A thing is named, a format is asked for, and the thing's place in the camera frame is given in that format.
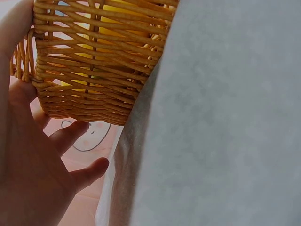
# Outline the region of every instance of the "yellow object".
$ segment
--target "yellow object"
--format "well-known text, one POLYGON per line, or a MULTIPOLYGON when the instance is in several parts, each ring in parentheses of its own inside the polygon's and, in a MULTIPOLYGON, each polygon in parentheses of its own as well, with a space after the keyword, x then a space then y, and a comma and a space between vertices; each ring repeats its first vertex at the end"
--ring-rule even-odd
MULTIPOLYGON (((127 5, 133 5, 131 3, 128 3, 128 2, 124 2, 122 0, 114 0, 116 2, 120 2, 120 3, 124 3, 124 4, 127 4, 127 5)), ((129 10, 126 10, 126 9, 123 9, 123 8, 118 8, 118 7, 114 7, 114 6, 108 6, 108 5, 104 5, 103 6, 103 10, 106 10, 106 11, 111 11, 111 12, 119 12, 119 13, 127 13, 127 14, 131 14, 131 15, 135 15, 135 16, 143 16, 143 14, 140 14, 140 13, 136 13, 136 12, 132 12, 132 11, 129 11, 129 10)), ((91 15, 90 14, 85 14, 85 17, 86 18, 91 18, 91 15)), ((108 22, 108 23, 116 23, 116 24, 120 24, 120 22, 116 21, 116 20, 111 20, 111 19, 108 19, 106 17, 101 17, 101 22, 108 22)), ((89 30, 89 25, 86 24, 86 23, 80 23, 79 26, 89 30)), ((129 32, 132 32, 134 34, 137 34, 139 36, 143 36, 143 37, 148 37, 148 33, 147 32, 139 32, 139 31, 129 31, 129 32)), ((122 36, 121 34, 117 33, 117 32, 114 32, 114 31, 111 31, 109 29, 106 29, 106 28, 103 28, 103 27, 100 27, 99 28, 99 33, 101 34, 107 34, 107 35, 113 35, 113 36, 122 36)), ((86 39, 89 39, 89 36, 88 35, 83 35, 86 39)), ((102 39, 98 39, 98 42, 102 42, 102 43, 109 43, 105 40, 102 40, 102 39)))
MULTIPOLYGON (((131 3, 128 3, 128 2, 124 2, 122 0, 114 0, 116 2, 120 2, 120 3, 124 3, 124 4, 128 4, 128 5, 133 5, 131 3)), ((139 14, 139 13, 136 13, 136 12, 132 12, 132 11, 129 11, 129 10, 126 10, 126 9, 122 9, 122 8, 117 8, 117 7, 113 7, 113 6, 108 6, 108 5, 104 5, 103 7, 104 10, 107 10, 107 11, 112 11, 112 12, 120 12, 120 13, 127 13, 127 14, 131 14, 131 15, 136 15, 136 16, 143 16, 142 14, 139 14)), ((85 14, 84 17, 86 18, 91 18, 91 14, 85 14)), ((111 20, 111 19, 108 19, 106 17, 101 17, 101 21, 102 22, 108 22, 108 23, 119 23, 118 21, 115 21, 115 20, 111 20)), ((79 23, 79 26, 89 30, 90 28, 90 25, 86 24, 86 23, 79 23)), ((132 33, 135 33, 139 36, 143 36, 143 37, 147 37, 149 34, 146 33, 146 32, 139 32, 139 31, 129 31, 129 32, 132 32, 132 33)), ((100 27, 99 28, 99 33, 101 34, 107 34, 107 35, 112 35, 112 36, 122 36, 121 34, 117 33, 117 32, 114 32, 114 31, 111 31, 111 30, 108 30, 106 28, 103 28, 103 27, 100 27)), ((86 34, 83 34, 82 35, 84 38, 86 39, 89 39, 89 36, 86 35, 86 34)), ((106 40, 102 40, 102 39, 98 39, 97 41, 98 43, 103 43, 103 44, 109 44, 111 45, 111 43, 109 41, 106 41, 106 40)), ((80 45, 81 47, 83 48, 86 48, 86 49, 89 49, 89 50, 93 50, 93 47, 92 46, 89 46, 89 45, 86 45, 86 44, 83 44, 83 45, 80 45)), ((108 49, 100 49, 98 48, 97 51, 99 52, 104 52, 104 53, 110 53, 111 51, 108 50, 108 49)), ((86 54, 86 53, 78 53, 77 55, 81 56, 81 57, 85 57, 85 58, 89 58, 89 59, 92 59, 92 55, 90 54, 86 54)), ((106 60, 105 57, 100 57, 100 56, 97 56, 96 57, 96 60, 106 60)), ((78 75, 81 75, 81 76, 86 76, 85 74, 82 74, 82 73, 76 73, 78 75)), ((83 81, 76 81, 78 83, 81 83, 81 84, 87 84, 86 82, 83 82, 83 81)), ((66 82, 63 82, 62 81, 62 85, 63 86, 67 86, 69 85, 68 83, 66 82)))

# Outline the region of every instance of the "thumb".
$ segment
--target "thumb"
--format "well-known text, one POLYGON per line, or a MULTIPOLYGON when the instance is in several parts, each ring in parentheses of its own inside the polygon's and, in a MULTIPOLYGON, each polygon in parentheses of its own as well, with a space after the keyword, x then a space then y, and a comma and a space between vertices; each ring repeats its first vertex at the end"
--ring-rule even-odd
POLYGON ((76 193, 90 186, 94 181, 101 178, 109 166, 106 158, 97 159, 90 166, 84 169, 70 172, 76 186, 76 193))
POLYGON ((33 0, 22 0, 0 21, 0 52, 8 60, 32 25, 32 8, 33 0))

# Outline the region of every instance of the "finger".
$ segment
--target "finger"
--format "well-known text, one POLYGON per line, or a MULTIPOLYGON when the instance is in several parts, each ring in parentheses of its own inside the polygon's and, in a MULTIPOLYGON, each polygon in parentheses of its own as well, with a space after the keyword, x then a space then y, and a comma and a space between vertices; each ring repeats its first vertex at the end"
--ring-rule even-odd
POLYGON ((88 122, 76 121, 72 125, 58 130, 49 138, 62 156, 88 128, 88 122))
POLYGON ((109 160, 100 158, 87 168, 73 171, 70 175, 76 187, 76 193, 90 186, 94 181, 101 178, 109 166, 109 160))
POLYGON ((37 97, 37 90, 31 84, 17 80, 9 87, 9 99, 11 103, 21 102, 22 105, 27 105, 37 97))
POLYGON ((33 114, 33 119, 42 130, 45 129, 50 121, 50 117, 41 108, 33 114))
POLYGON ((0 22, 0 52, 11 58, 32 25, 33 0, 22 0, 0 22))

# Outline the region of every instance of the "white fabric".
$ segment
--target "white fabric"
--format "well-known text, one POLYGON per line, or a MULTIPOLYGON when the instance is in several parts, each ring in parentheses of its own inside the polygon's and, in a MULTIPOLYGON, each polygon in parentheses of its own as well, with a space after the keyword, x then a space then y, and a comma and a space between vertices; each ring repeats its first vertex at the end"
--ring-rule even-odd
POLYGON ((115 152, 110 226, 300 225, 300 25, 299 0, 181 1, 115 152))

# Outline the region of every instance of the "wicker basket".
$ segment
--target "wicker basket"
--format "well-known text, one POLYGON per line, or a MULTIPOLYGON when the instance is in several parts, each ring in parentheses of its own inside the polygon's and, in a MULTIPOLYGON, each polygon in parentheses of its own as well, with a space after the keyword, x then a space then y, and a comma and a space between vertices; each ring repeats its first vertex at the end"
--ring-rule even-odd
POLYGON ((160 59, 178 0, 37 0, 11 75, 50 117, 124 125, 160 59), (32 50, 35 38, 36 65, 32 50))

